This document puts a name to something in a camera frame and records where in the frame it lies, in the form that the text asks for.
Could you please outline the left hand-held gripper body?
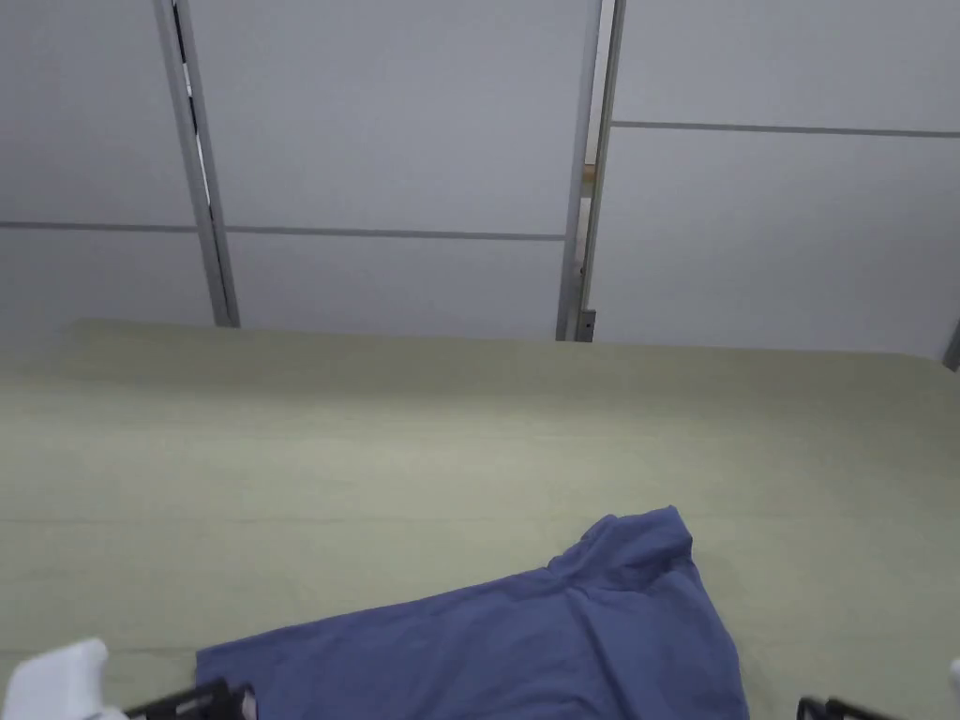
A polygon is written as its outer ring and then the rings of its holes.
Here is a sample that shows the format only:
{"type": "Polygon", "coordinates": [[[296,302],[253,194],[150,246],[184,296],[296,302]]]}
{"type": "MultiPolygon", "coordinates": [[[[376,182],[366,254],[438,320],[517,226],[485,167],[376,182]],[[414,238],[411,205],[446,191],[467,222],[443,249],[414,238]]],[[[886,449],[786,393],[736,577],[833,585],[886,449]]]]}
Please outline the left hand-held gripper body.
{"type": "Polygon", "coordinates": [[[13,671],[4,697],[4,719],[117,719],[103,697],[109,651],[98,638],[36,655],[13,671]]]}

